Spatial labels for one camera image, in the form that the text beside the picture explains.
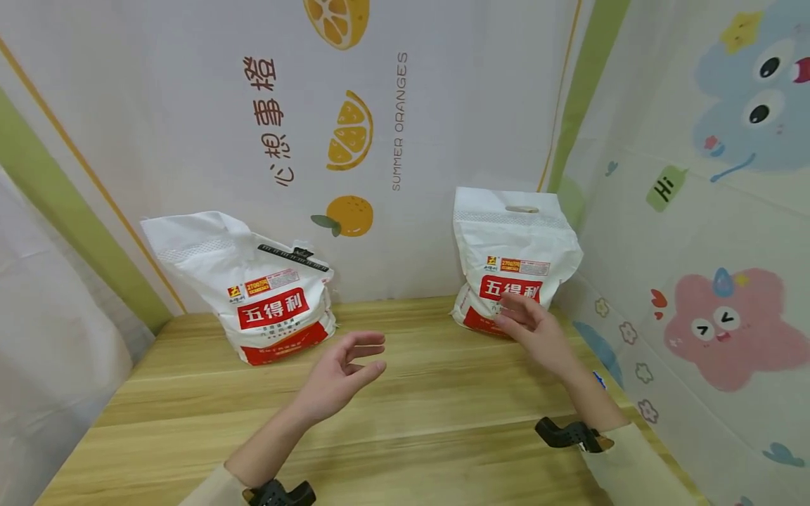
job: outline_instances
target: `black wrist strap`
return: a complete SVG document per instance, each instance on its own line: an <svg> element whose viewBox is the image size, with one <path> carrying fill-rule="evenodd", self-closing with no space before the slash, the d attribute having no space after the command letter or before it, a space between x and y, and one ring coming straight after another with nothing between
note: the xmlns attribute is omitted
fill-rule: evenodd
<svg viewBox="0 0 810 506"><path fill-rule="evenodd" d="M584 422L573 422L561 429L549 417L545 417L535 425L535 432L552 448L578 445L588 453L603 451L602 445L597 440L599 433Z"/></svg>
<svg viewBox="0 0 810 506"><path fill-rule="evenodd" d="M315 503L315 491L309 482L303 482L290 492L277 479L271 480L259 488L249 491L252 496L245 496L249 506L311 506Z"/></svg>

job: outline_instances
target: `orange illustration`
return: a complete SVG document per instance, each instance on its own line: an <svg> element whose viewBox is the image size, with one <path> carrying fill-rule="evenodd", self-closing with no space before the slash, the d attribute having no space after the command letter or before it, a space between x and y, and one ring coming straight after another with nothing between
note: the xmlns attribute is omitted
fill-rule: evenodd
<svg viewBox="0 0 810 506"><path fill-rule="evenodd" d="M343 195L326 208L326 216L310 216L315 224L332 231L332 236L360 237L371 229L374 209L364 198Z"/></svg>
<svg viewBox="0 0 810 506"><path fill-rule="evenodd" d="M304 0L306 15L315 31L342 51L357 45L369 24L371 0Z"/></svg>
<svg viewBox="0 0 810 506"><path fill-rule="evenodd" d="M374 124L371 112L363 100L351 91L346 91L348 100L343 102L338 114L338 128L329 141L329 170L344 171L359 165L371 149Z"/></svg>

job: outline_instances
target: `yellow star illustration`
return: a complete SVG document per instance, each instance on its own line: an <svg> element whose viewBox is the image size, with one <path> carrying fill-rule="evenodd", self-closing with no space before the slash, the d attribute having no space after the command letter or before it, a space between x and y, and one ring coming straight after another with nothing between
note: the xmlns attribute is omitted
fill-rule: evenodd
<svg viewBox="0 0 810 506"><path fill-rule="evenodd" d="M726 44L726 52L734 54L757 41L762 11L739 12L731 24L720 34L720 41Z"/></svg>

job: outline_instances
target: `cartoon eye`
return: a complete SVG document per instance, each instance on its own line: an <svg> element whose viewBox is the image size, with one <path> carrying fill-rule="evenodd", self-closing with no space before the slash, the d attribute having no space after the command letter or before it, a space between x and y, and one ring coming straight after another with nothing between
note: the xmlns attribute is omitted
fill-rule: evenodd
<svg viewBox="0 0 810 506"><path fill-rule="evenodd" d="M714 339L714 325L703 318L696 318L692 320L692 334L702 341L711 341Z"/></svg>
<svg viewBox="0 0 810 506"><path fill-rule="evenodd" d="M734 308L720 306L714 310L714 323L723 330L736 330L740 327L740 315Z"/></svg>
<svg viewBox="0 0 810 506"><path fill-rule="evenodd" d="M740 119L743 125L752 128L768 125L782 114L784 108L784 93L774 89L762 90L743 108L743 116Z"/></svg>
<svg viewBox="0 0 810 506"><path fill-rule="evenodd" d="M770 81L781 74L791 61L796 42L793 39L782 39L763 51L754 63L754 81Z"/></svg>

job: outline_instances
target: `sleeve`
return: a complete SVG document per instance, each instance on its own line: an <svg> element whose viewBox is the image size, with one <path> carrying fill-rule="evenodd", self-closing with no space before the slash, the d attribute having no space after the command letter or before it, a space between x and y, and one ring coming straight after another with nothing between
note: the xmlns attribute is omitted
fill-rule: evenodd
<svg viewBox="0 0 810 506"><path fill-rule="evenodd" d="M634 423L603 433L612 448L583 453L596 482L617 506L682 506L696 500Z"/></svg>
<svg viewBox="0 0 810 506"><path fill-rule="evenodd" d="M246 506L242 498L246 488L220 464L180 506Z"/></svg>

